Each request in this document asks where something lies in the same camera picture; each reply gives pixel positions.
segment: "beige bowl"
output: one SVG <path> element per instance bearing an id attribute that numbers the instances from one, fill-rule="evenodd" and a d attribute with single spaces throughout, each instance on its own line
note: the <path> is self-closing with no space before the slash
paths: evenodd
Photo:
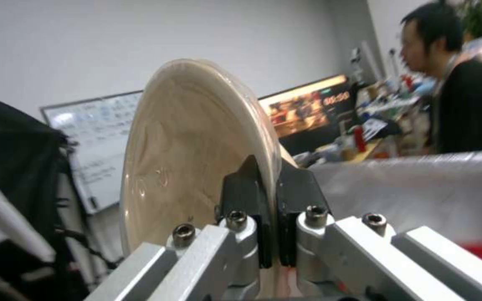
<path id="1" fill-rule="evenodd" d="M 180 59 L 161 67 L 142 94 L 126 148 L 124 254 L 142 242 L 164 245 L 180 223 L 214 223 L 223 177 L 251 154 L 274 213 L 281 147 L 254 94 L 208 61 Z M 278 265 L 264 275 L 265 290 L 275 290 Z"/>

